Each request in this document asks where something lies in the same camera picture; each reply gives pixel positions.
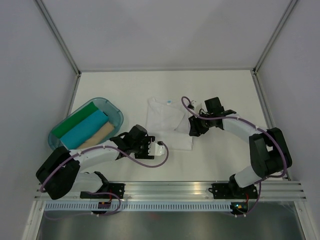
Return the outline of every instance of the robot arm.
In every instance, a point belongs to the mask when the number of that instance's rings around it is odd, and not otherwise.
[[[136,159],[154,159],[155,156],[164,155],[165,148],[164,143],[155,142],[154,136],[148,136],[142,126],[136,125],[129,132],[93,147],[73,150],[67,150],[64,146],[58,147],[39,168],[36,177],[53,200],[72,192],[108,192],[109,182],[100,172],[83,171],[130,154],[134,154]],[[147,167],[134,158],[130,159]],[[164,164],[167,159],[168,152],[165,160],[157,166]]]
[[[257,126],[253,127],[248,121],[240,121],[240,116],[235,111],[224,109],[218,97],[204,102],[207,112],[200,111],[199,115],[190,111],[190,109],[195,109],[192,104],[187,107],[189,108],[188,111],[193,115],[189,118],[190,136],[199,137],[205,134],[209,128],[216,127],[238,136],[249,144],[251,165],[230,177],[229,188],[231,191],[236,192],[238,188],[245,188],[262,181],[271,174],[284,169],[280,152],[270,138],[262,133],[262,131],[267,132],[278,144],[284,155],[287,168],[292,165],[286,141],[279,128],[266,129]]]

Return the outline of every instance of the aluminum frame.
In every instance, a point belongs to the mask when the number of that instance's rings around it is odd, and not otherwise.
[[[58,44],[60,45],[62,52],[65,54],[66,58],[68,59],[72,69],[75,71],[77,75],[75,86],[72,92],[72,97],[71,97],[70,104],[68,106],[68,110],[66,114],[68,115],[71,112],[75,95],[77,93],[77,88],[78,88],[78,84],[81,77],[81,71],[77,67],[77,64],[75,63],[71,53],[69,52],[62,36],[60,35],[43,1],[34,0],[34,2],[39,8],[50,30],[52,31],[53,36],[55,37]],[[262,64],[264,63],[266,56],[268,55],[275,40],[281,33],[285,23],[289,19],[289,16],[292,14],[298,2],[299,0],[290,1],[277,27],[275,28],[272,36],[270,37],[266,47],[264,48],[259,60],[257,61],[256,66],[251,70],[252,79],[257,91],[262,112],[264,114],[264,118],[266,120],[268,128],[274,127],[275,123],[273,121],[270,109],[268,108],[268,104],[264,96],[264,92],[263,92],[261,83],[259,81],[259,78],[257,77],[257,73],[261,68]],[[210,187],[211,183],[216,183],[216,182],[217,181],[212,181],[212,182],[125,182],[126,193],[124,197],[126,201],[132,201],[132,202],[141,202],[141,201],[150,201],[150,202],[157,201],[158,202],[159,200],[161,201],[169,200],[172,202],[177,202],[177,201],[183,201],[183,202],[192,202],[192,201],[193,202],[194,201],[224,202],[225,201],[226,202],[226,200],[213,199],[212,194],[208,191],[208,188]],[[39,192],[39,190],[36,192],[32,209],[30,211],[30,215],[26,224],[24,234],[23,234],[23,238],[22,238],[23,240],[36,239],[40,222],[43,216],[46,200],[49,200],[49,199],[50,198],[46,193],[42,194]],[[64,201],[81,201],[79,199],[79,195],[69,195],[69,194],[66,195],[63,198],[63,200]],[[308,206],[306,202],[307,200],[300,182],[288,181],[288,180],[264,181],[262,182],[260,201],[262,202],[280,202],[280,201],[294,202],[297,209],[297,215],[302,225],[303,232],[305,234],[306,239],[312,239],[312,240],[317,239],[317,233],[315,231],[316,227],[315,226],[313,227],[313,224],[312,224],[313,222],[311,221],[310,214],[308,214],[308,210],[307,210]]]
[[[214,199],[209,192],[212,183],[227,181],[113,181],[124,183],[123,201],[130,202],[243,202],[243,199]],[[306,196],[299,181],[267,180],[261,183],[261,202],[304,202]],[[50,201],[47,193],[39,190],[34,197],[38,201]],[[88,201],[81,199],[80,192],[68,193],[61,201]],[[92,202],[107,202],[91,199]]]

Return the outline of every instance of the white backdrop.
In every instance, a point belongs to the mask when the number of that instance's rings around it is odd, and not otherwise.
[[[0,239],[19,240],[75,73],[32,0],[0,2]]]
[[[259,71],[277,127],[320,226],[320,1],[300,1]]]
[[[81,71],[253,68],[289,0],[44,0]]]

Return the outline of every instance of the metal rail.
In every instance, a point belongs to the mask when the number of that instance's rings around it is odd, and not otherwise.
[[[226,181],[129,181],[125,183],[124,201],[130,202],[242,202],[243,199],[214,199],[209,192],[212,183],[227,183]],[[37,191],[35,200],[51,200],[49,195]],[[80,193],[69,193],[61,201],[88,201],[81,199]],[[108,201],[92,199],[91,201]],[[306,201],[306,196],[299,181],[262,182],[261,202],[300,202]]]

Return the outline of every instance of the purple cable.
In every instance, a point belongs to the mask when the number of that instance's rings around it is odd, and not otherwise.
[[[253,127],[254,129],[256,128],[256,125],[254,125],[252,122],[248,121],[248,120],[245,120],[243,118],[240,118],[240,117],[235,117],[235,116],[219,116],[219,117],[203,117],[203,116],[200,116],[196,113],[194,113],[193,111],[191,111],[187,105],[184,103],[184,99],[186,99],[189,104],[191,104],[191,101],[188,97],[186,96],[183,96],[181,98],[181,102],[182,102],[182,105],[185,107],[185,109],[191,113],[193,116],[199,118],[199,119],[202,119],[202,120],[222,120],[222,119],[235,119],[235,120],[239,120],[241,122],[244,122],[246,124],[248,124],[249,126]],[[269,134],[267,133],[265,130],[261,129],[261,128],[257,128],[258,131],[262,132],[263,134],[265,134],[270,140],[271,142],[274,144],[274,146],[276,147],[276,149],[278,150],[280,156],[281,156],[281,159],[282,159],[282,164],[283,164],[283,172],[280,174],[280,175],[270,175],[268,176],[268,178],[282,178],[286,175],[286,172],[287,172],[287,162],[286,162],[286,158],[285,158],[285,155],[284,153],[282,152],[279,144],[276,142],[276,140]]]
[[[89,192],[87,191],[88,194],[91,194],[91,195],[102,195],[102,194],[108,194],[108,195],[111,195],[113,197],[115,197],[118,201],[119,201],[119,205],[116,207],[115,210],[111,211],[111,212],[106,212],[106,213],[103,213],[103,214],[98,214],[99,216],[110,216],[112,214],[115,214],[121,207],[121,199],[114,193],[112,192]],[[62,219],[66,219],[66,218],[70,218],[70,217],[78,217],[78,216],[87,216],[87,215],[92,215],[91,213],[88,213],[88,212],[85,212],[85,213],[77,213],[77,214],[72,214],[72,215],[68,215],[68,216],[63,216],[63,217],[57,217],[57,218],[53,218],[53,217],[49,217],[47,215],[47,212],[44,211],[43,212],[44,214],[44,217],[48,220],[51,220],[51,221],[59,221],[59,220],[62,220]]]
[[[134,159],[133,157],[131,157],[131,156],[129,156],[128,154],[126,154],[124,151],[122,151],[122,150],[120,150],[120,149],[118,149],[118,148],[116,148],[116,147],[114,147],[114,146],[102,146],[102,145],[100,145],[100,146],[93,146],[93,147],[90,147],[90,148],[87,148],[87,149],[83,150],[81,153],[82,153],[82,154],[85,154],[85,153],[87,153],[87,152],[90,152],[90,151],[96,150],[96,149],[113,149],[113,150],[116,150],[116,151],[118,151],[119,153],[123,154],[123,155],[126,156],[128,159],[130,159],[131,161],[133,161],[133,162],[135,162],[135,163],[137,163],[137,164],[139,164],[139,165],[141,165],[141,166],[143,166],[143,167],[146,167],[146,168],[158,168],[158,167],[162,166],[163,164],[165,164],[166,161],[167,161],[168,158],[169,158],[169,149],[168,149],[167,145],[164,144],[164,143],[163,143],[163,146],[165,147],[165,150],[166,150],[166,157],[165,157],[164,161],[161,162],[161,163],[159,163],[158,165],[147,165],[147,164],[144,164],[144,163],[142,163],[142,162],[139,162],[139,161],[137,161],[136,159]],[[59,166],[57,166],[56,169],[53,170],[53,171],[50,173],[50,175],[44,180],[43,184],[42,184],[41,187],[40,187],[40,192],[41,192],[41,193],[45,193],[45,192],[46,192],[46,191],[44,190],[45,185],[46,185],[46,184],[48,183],[48,181],[52,178],[52,176],[53,176],[60,168],[62,168],[62,166],[64,166],[67,162],[69,162],[71,159],[73,159],[73,158],[75,158],[75,157],[77,157],[77,156],[79,156],[79,153],[76,153],[76,154],[68,157],[68,158],[67,158],[66,160],[64,160]]]
[[[258,202],[259,202],[259,199],[260,199],[260,196],[261,196],[261,181],[259,182],[259,192],[258,192],[258,196],[256,197],[256,201],[254,202],[253,206],[248,209],[248,211],[245,213],[246,215],[251,213],[252,210],[257,206]]]

